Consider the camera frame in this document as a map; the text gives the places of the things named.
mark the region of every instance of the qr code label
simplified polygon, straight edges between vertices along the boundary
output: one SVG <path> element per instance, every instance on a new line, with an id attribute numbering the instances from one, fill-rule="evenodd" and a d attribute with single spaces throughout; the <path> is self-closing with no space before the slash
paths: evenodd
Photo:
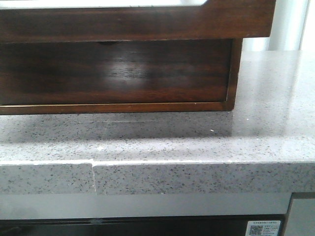
<path id="1" fill-rule="evenodd" d="M 249 221 L 246 236 L 278 236 L 280 220 Z"/>

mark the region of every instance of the countertop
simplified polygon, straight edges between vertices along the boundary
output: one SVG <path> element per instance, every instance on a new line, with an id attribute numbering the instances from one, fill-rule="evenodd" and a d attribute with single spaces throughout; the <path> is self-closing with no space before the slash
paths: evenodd
<path id="1" fill-rule="evenodd" d="M 232 112 L 0 116 L 0 194 L 315 191 L 315 54 L 242 54 Z"/>

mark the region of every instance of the speckled countertop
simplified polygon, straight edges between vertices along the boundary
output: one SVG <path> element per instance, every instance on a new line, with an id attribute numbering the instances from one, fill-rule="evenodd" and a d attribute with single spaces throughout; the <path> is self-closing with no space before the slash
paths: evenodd
<path id="1" fill-rule="evenodd" d="M 315 54 L 243 53 L 232 112 L 0 116 L 0 194 L 315 191 Z"/>

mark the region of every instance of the dark wood panel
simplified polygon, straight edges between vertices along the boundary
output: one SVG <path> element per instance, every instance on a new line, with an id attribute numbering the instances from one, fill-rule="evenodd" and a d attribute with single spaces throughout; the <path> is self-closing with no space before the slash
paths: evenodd
<path id="1" fill-rule="evenodd" d="M 230 77 L 228 81 L 226 100 L 228 101 L 228 110 L 234 109 L 236 88 L 238 81 L 238 73 L 240 70 L 240 62 L 242 55 L 243 39 L 234 39 L 232 42 L 231 61 L 230 61 Z"/>
<path id="2" fill-rule="evenodd" d="M 275 0 L 208 0 L 194 7 L 0 11 L 0 42 L 268 36 Z"/>
<path id="3" fill-rule="evenodd" d="M 228 102 L 170 102 L 170 103 L 107 103 L 67 105 L 1 106 L 0 115 L 60 114 L 60 113 L 114 113 L 114 112 L 177 112 L 230 111 Z"/>
<path id="4" fill-rule="evenodd" d="M 0 45 L 0 104 L 225 101 L 232 40 Z"/>

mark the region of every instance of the oven door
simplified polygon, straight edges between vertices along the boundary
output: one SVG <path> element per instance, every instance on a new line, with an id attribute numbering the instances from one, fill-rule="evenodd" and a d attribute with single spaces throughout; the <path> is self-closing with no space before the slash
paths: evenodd
<path id="1" fill-rule="evenodd" d="M 279 236 L 283 215 L 2 220 L 1 236 Z"/>

